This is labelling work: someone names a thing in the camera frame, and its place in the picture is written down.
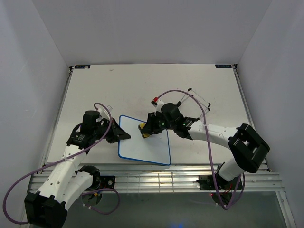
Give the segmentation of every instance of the black label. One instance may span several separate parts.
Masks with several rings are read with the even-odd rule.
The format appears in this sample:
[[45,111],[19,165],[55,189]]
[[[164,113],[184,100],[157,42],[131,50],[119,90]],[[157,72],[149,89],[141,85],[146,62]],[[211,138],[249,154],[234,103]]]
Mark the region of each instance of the black label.
[[75,65],[75,69],[90,69],[91,65]]
[[230,64],[216,64],[215,68],[232,68]]

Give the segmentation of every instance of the wire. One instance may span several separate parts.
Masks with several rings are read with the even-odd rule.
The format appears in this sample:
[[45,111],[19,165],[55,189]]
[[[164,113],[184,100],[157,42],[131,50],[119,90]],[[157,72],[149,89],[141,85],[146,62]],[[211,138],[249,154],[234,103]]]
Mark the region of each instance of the wire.
[[221,193],[221,195],[224,195],[224,194],[227,194],[227,193],[229,193],[230,192],[230,190],[231,190],[231,188],[232,188],[232,184],[230,184],[229,185],[229,188],[228,189],[226,189],[223,193]]
[[216,177],[215,177],[215,171],[214,171],[214,167],[213,167],[213,160],[212,160],[212,153],[211,153],[211,143],[210,143],[210,137],[209,137],[209,132],[208,132],[208,128],[206,126],[206,114],[205,114],[205,111],[203,109],[203,107],[201,106],[201,104],[199,103],[199,101],[194,97],[194,96],[191,96],[191,94],[185,92],[185,91],[182,91],[182,90],[179,90],[179,89],[172,89],[172,90],[168,90],[162,94],[160,94],[158,96],[158,98],[161,98],[163,95],[167,94],[167,93],[170,93],[170,92],[180,92],[180,93],[184,93],[186,95],[188,95],[190,98],[192,98],[196,103],[197,105],[199,106],[199,108],[201,109],[202,111],[202,114],[203,114],[203,123],[205,125],[205,131],[206,131],[206,138],[207,138],[207,144],[208,144],[208,152],[209,152],[209,161],[210,161],[210,166],[211,166],[211,173],[212,173],[212,179],[213,179],[213,183],[214,183],[214,188],[215,188],[215,191],[216,191],[216,195],[218,196],[218,199],[220,201],[220,204],[222,206],[222,208],[224,210],[228,210],[232,205],[234,205],[243,195],[243,192],[244,192],[244,188],[245,188],[245,175],[243,173],[243,188],[242,188],[242,191],[239,195],[239,197],[236,199],[235,202],[233,202],[233,199],[234,199],[234,196],[235,196],[235,193],[238,189],[238,185],[241,181],[241,175],[239,175],[238,177],[238,180],[237,180],[237,183],[236,183],[236,186],[234,188],[234,191],[232,193],[232,196],[231,196],[231,199],[230,199],[230,202],[228,205],[224,205],[223,201],[222,201],[222,198],[221,198],[221,195],[220,195],[220,192],[219,192],[219,187],[218,187],[218,183],[217,183],[217,180],[216,180]]
[[86,196],[86,195],[90,195],[90,194],[93,194],[93,193],[96,193],[96,192],[101,192],[101,191],[113,191],[116,193],[117,195],[117,198],[118,198],[118,202],[116,204],[116,206],[109,212],[103,212],[97,208],[93,208],[91,207],[90,205],[87,205],[87,204],[84,204],[86,205],[89,209],[92,209],[102,215],[109,215],[109,214],[112,214],[114,211],[116,211],[116,209],[119,207],[119,204],[120,204],[120,196],[119,196],[119,193],[115,190],[115,189],[98,189],[98,190],[94,190],[94,191],[89,191],[89,192],[85,192],[85,193],[82,193],[80,196]]
[[[91,146],[89,146],[89,147],[83,149],[82,151],[79,151],[79,152],[76,153],[76,154],[73,154],[73,155],[71,155],[71,156],[66,157],[66,159],[74,158],[74,157],[76,157],[76,156],[78,156],[78,155],[80,155],[80,154],[82,154],[82,153],[84,153],[84,152],[90,150],[92,147],[94,147],[94,146],[96,146],[97,144],[99,144],[99,143],[105,138],[105,136],[108,134],[108,132],[109,132],[109,130],[110,130],[110,128],[111,128],[111,124],[112,124],[112,116],[111,116],[111,114],[110,114],[110,111],[107,109],[106,106],[104,106],[104,105],[101,104],[101,103],[95,103],[95,104],[94,104],[94,107],[96,108],[96,110],[98,110],[97,107],[96,107],[96,105],[101,105],[101,106],[108,112],[108,114],[109,114],[109,119],[110,119],[110,123],[109,123],[108,128],[106,129],[104,135],[103,135],[98,141],[96,141],[93,145],[91,145]],[[28,224],[28,222],[20,222],[20,221],[16,221],[16,220],[12,219],[12,218],[9,216],[8,212],[7,212],[7,209],[6,209],[6,201],[7,201],[7,199],[8,199],[8,196],[9,196],[10,192],[13,190],[13,188],[14,188],[19,182],[21,182],[21,181],[24,180],[25,178],[31,176],[32,174],[34,174],[34,173],[36,173],[36,172],[39,172],[39,171],[41,171],[41,170],[45,170],[45,169],[47,169],[47,168],[49,168],[49,167],[52,167],[52,166],[57,165],[57,164],[59,164],[59,163],[62,163],[62,162],[64,162],[64,161],[65,161],[65,159],[61,159],[61,160],[59,160],[59,161],[56,161],[56,162],[54,162],[54,163],[51,163],[51,164],[45,165],[45,166],[43,166],[43,167],[41,167],[41,168],[39,168],[39,169],[36,169],[36,170],[34,170],[34,171],[32,171],[32,172],[29,172],[28,174],[26,174],[26,175],[24,175],[23,177],[19,178],[15,183],[12,184],[12,186],[10,186],[9,190],[6,192],[6,194],[5,194],[5,196],[4,196],[3,204],[2,204],[3,213],[4,213],[5,217],[6,217],[10,222],[12,222],[12,223],[14,223],[14,224],[18,224],[18,225],[25,225],[25,224]]]

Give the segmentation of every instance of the whiteboard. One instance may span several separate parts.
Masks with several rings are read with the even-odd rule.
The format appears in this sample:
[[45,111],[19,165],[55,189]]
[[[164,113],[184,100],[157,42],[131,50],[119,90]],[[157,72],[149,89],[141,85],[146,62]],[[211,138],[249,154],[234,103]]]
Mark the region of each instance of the whiteboard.
[[[120,115],[147,120],[154,112],[151,100],[170,89],[193,88],[211,103],[207,123],[237,127],[248,123],[232,68],[215,68],[215,65],[196,64],[142,64],[142,65],[91,65],[89,69],[74,69],[66,97],[49,149],[48,162],[62,156],[72,129],[82,121],[87,110],[93,110],[95,102],[110,105],[116,120]],[[179,93],[162,97],[164,102],[176,103]],[[187,100],[180,107],[181,113],[198,117],[200,110]],[[179,138],[169,131],[171,164],[209,164],[207,143]],[[117,155],[118,144],[99,143],[90,150],[83,164],[139,164],[139,161],[121,159]],[[232,158],[229,149],[212,144],[214,163],[220,164]]]
[[142,123],[144,122],[129,116],[119,117],[119,126],[131,136],[131,139],[118,142],[118,156],[139,162],[170,165],[168,131],[144,139],[138,130],[138,125]]

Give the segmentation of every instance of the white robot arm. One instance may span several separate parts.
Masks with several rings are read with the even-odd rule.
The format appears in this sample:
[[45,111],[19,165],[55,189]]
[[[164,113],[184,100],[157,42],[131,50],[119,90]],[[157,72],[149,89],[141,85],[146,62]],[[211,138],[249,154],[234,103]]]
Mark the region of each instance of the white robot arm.
[[109,124],[110,118],[104,109],[85,112],[82,123],[72,130],[67,141],[62,155],[62,159],[65,161],[57,164],[37,192],[28,193],[24,200],[30,224],[46,228],[62,227],[67,217],[67,211],[74,201],[86,189],[99,189],[100,174],[96,167],[84,166],[77,170],[89,150],[72,158],[70,156],[92,146],[101,139],[108,128],[105,139],[109,143],[131,138],[118,126],[115,119],[112,118],[111,126]]
[[[233,157],[221,164],[216,171],[216,181],[220,189],[235,186],[237,178],[244,172],[255,173],[265,159],[270,148],[261,136],[248,124],[240,127],[204,125],[198,118],[183,116],[177,104],[164,103],[157,97],[152,101],[156,111],[148,113],[146,123],[138,126],[142,137],[159,134],[165,129],[173,130],[179,137],[190,140],[207,141],[206,129],[211,143],[231,150]],[[212,176],[199,180],[200,189],[214,189]]]

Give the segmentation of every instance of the purple cable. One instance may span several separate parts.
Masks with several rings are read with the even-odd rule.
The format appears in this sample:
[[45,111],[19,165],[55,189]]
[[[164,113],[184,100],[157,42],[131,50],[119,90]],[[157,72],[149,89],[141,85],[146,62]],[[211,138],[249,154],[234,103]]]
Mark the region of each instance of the purple cable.
[[85,205],[86,205],[89,209],[92,209],[92,210],[94,210],[94,211],[96,211],[96,212],[98,212],[98,213],[100,213],[100,214],[102,214],[102,215],[109,215],[109,214],[112,214],[114,211],[116,211],[116,209],[119,207],[119,204],[120,204],[120,196],[119,196],[119,193],[118,193],[116,190],[114,190],[114,189],[97,189],[97,190],[94,190],[94,191],[89,191],[89,192],[82,193],[80,196],[85,196],[85,195],[93,194],[93,193],[100,192],[100,191],[113,191],[113,192],[116,193],[116,195],[117,195],[117,197],[118,197],[118,202],[117,202],[117,204],[116,204],[116,206],[114,207],[113,210],[111,210],[111,211],[109,211],[109,212],[103,212],[103,211],[100,211],[100,210],[98,210],[98,209],[96,209],[96,208],[91,207],[90,205],[87,205],[87,204],[85,204]]
[[[99,144],[99,143],[105,138],[106,134],[108,134],[108,132],[109,132],[109,130],[110,130],[110,128],[111,128],[111,124],[112,124],[112,116],[111,116],[111,114],[110,114],[110,111],[107,109],[106,106],[104,106],[104,105],[101,104],[101,103],[95,103],[95,104],[94,104],[94,107],[96,108],[96,110],[98,110],[97,107],[96,107],[96,105],[101,105],[101,106],[109,113],[110,123],[109,123],[108,128],[106,129],[104,135],[100,138],[100,140],[98,140],[97,142],[95,142],[93,145],[91,145],[91,146],[89,146],[89,147],[83,149],[82,151],[79,151],[79,152],[76,153],[76,154],[73,154],[73,155],[71,155],[71,156],[66,157],[66,159],[73,158],[73,157],[75,157],[75,156],[77,156],[77,155],[80,155],[80,154],[82,154],[82,153],[84,153],[84,152],[90,150],[92,147],[94,147],[94,146],[96,146],[97,144]],[[45,165],[45,166],[43,166],[43,167],[41,167],[41,168],[39,168],[39,169],[36,169],[36,170],[34,170],[34,171],[32,171],[32,172],[30,172],[30,173],[24,175],[23,177],[19,178],[15,183],[12,184],[12,186],[10,186],[9,190],[7,191],[7,193],[6,193],[5,196],[4,196],[3,204],[2,204],[3,213],[4,213],[5,217],[6,217],[10,222],[15,223],[15,224],[18,224],[18,225],[25,225],[25,224],[28,224],[28,222],[19,222],[19,221],[16,221],[16,220],[12,219],[12,218],[9,216],[9,214],[8,214],[8,212],[7,212],[7,210],[6,210],[6,201],[7,201],[7,199],[8,199],[8,196],[9,196],[10,192],[12,191],[12,189],[13,189],[19,182],[21,182],[23,179],[25,179],[25,178],[31,176],[32,174],[34,174],[34,173],[36,173],[36,172],[39,172],[39,171],[41,171],[41,170],[45,170],[45,169],[47,169],[47,168],[49,168],[49,167],[51,167],[51,166],[57,165],[57,164],[62,163],[62,162],[64,162],[64,161],[65,161],[64,159],[61,159],[61,160],[59,160],[59,161],[56,161],[56,162],[54,162],[54,163],[51,163],[51,164],[49,164],[49,165]]]
[[218,183],[217,183],[217,180],[216,180],[216,177],[215,177],[215,172],[214,172],[214,167],[213,167],[213,160],[212,160],[212,153],[211,153],[211,143],[210,143],[210,137],[209,137],[209,132],[208,132],[208,128],[206,126],[206,114],[205,114],[205,111],[203,109],[203,107],[201,106],[201,104],[198,102],[198,100],[196,98],[194,98],[191,94],[185,92],[185,91],[182,91],[182,90],[179,90],[179,89],[172,89],[172,90],[168,90],[162,94],[160,94],[158,96],[158,98],[161,98],[163,95],[167,94],[167,93],[170,93],[170,92],[180,92],[180,93],[183,93],[183,94],[186,94],[188,95],[190,98],[192,98],[199,106],[199,108],[201,109],[202,113],[203,113],[203,123],[205,125],[205,131],[206,131],[206,138],[207,138],[207,144],[208,144],[208,152],[209,152],[209,161],[210,161],[210,166],[211,166],[211,172],[212,172],[212,179],[213,179],[213,182],[214,182],[214,188],[215,188],[215,191],[216,191],[216,195],[218,196],[218,199],[220,201],[220,204],[222,206],[222,208],[224,210],[228,210],[233,204],[235,204],[243,195],[243,192],[244,192],[244,188],[245,188],[245,175],[243,174],[243,188],[242,188],[242,191],[239,195],[239,197],[237,198],[237,200],[235,202],[233,202],[233,199],[234,199],[234,196],[235,196],[235,192],[237,191],[238,189],[238,184],[240,183],[241,181],[241,175],[238,177],[238,180],[237,180],[237,184],[236,184],[236,187],[234,188],[234,191],[232,193],[232,196],[231,196],[231,199],[229,201],[229,204],[226,206],[224,205],[223,201],[222,201],[222,198],[220,196],[220,193],[219,193],[219,187],[218,187]]

